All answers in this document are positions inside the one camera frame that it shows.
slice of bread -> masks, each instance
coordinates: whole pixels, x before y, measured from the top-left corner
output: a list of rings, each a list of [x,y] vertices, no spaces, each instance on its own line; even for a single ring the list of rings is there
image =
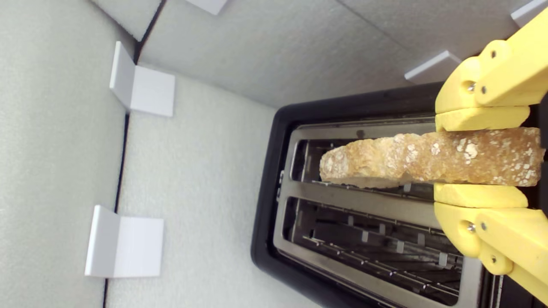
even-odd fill
[[[319,169],[323,181],[370,188],[411,182],[534,186],[544,151],[538,128],[398,134],[331,150]]]

toaster slot grill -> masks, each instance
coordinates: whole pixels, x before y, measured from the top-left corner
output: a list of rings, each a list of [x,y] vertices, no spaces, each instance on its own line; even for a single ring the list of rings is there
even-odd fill
[[[284,196],[336,204],[337,207],[350,211],[390,217],[435,229],[441,228],[434,215],[433,199],[427,201],[397,193],[295,181],[287,183],[284,187],[281,200]]]
[[[463,256],[432,228],[291,198],[287,240],[445,305],[458,301]]]

white corner bracket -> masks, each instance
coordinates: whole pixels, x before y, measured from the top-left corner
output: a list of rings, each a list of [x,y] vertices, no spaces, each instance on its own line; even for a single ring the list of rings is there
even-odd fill
[[[535,18],[545,8],[548,8],[548,0],[533,0],[510,14],[520,28],[523,28],[531,19]]]
[[[129,111],[172,117],[175,76],[135,65],[122,42],[116,42],[110,89]]]
[[[213,15],[219,15],[222,7],[225,6],[227,0],[187,0],[195,6],[210,12]]]
[[[414,84],[445,81],[462,61],[449,51],[444,51],[407,72],[404,77]]]
[[[124,217],[95,206],[84,274],[103,278],[159,276],[163,235],[163,219]]]

screw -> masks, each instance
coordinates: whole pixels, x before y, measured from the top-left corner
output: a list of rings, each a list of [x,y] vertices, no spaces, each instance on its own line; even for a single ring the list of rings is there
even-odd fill
[[[466,229],[470,231],[470,233],[474,233],[476,232],[476,225],[474,223],[469,223]]]

black seam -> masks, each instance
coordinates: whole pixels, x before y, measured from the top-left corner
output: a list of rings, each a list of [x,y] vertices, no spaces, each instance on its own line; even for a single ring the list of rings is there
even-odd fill
[[[341,6],[343,6],[345,9],[347,9],[350,13],[354,14],[355,16],[357,16],[358,18],[360,18],[361,20],[365,21],[366,24],[368,24],[369,26],[375,28],[375,30],[379,31],[380,33],[382,33],[385,37],[387,37],[389,40],[393,41],[394,43],[396,43],[398,46],[400,46],[401,48],[403,48],[405,51],[409,51],[409,48],[407,48],[406,46],[404,46],[402,43],[400,43],[397,39],[395,39],[394,37],[392,37],[390,35],[390,33],[384,31],[383,29],[381,29],[379,26],[377,26],[375,23],[373,23],[372,21],[370,21],[369,19],[367,19],[365,16],[363,16],[361,13],[359,13],[358,11],[354,10],[352,7],[350,7],[349,5],[347,5],[346,3],[343,2],[343,0],[335,0],[335,2],[339,3]]]
[[[150,33],[152,32],[152,29],[154,28],[154,25],[156,24],[156,21],[158,20],[158,16],[160,15],[160,12],[162,11],[166,0],[161,0],[160,4],[158,5],[158,9],[154,13],[154,16],[152,17],[152,20],[150,21],[150,24],[148,28],[145,31],[145,35],[143,36],[142,40],[140,42],[137,42],[135,44],[135,52],[133,54],[133,63],[137,64],[139,61],[139,57],[141,56],[142,47],[145,45],[147,39],[150,36]],[[124,174],[124,161],[125,161],[125,145],[128,140],[128,127],[129,127],[129,113],[125,115],[125,123],[124,123],[124,143],[122,147],[122,161],[120,163],[120,174],[118,176],[118,188],[116,190],[116,201],[114,205],[114,213],[118,213],[118,202],[120,200],[120,190],[122,188],[122,178]],[[109,292],[109,279],[105,279],[105,290],[103,291],[103,305],[102,308],[106,308],[106,299],[107,294]]]
[[[133,54],[133,62],[135,64],[137,64],[137,62],[139,61],[142,48],[145,45],[146,41],[148,40],[150,33],[152,32],[152,29],[154,28],[154,25],[156,24],[156,21],[158,20],[158,17],[160,16],[162,9],[164,8],[165,1],[166,0],[160,1],[160,4],[158,5],[158,9],[156,10],[156,13],[154,13],[152,20],[150,21],[149,27],[145,31],[145,35],[143,35],[142,40],[140,42],[137,42],[137,44],[135,44],[135,53]]]

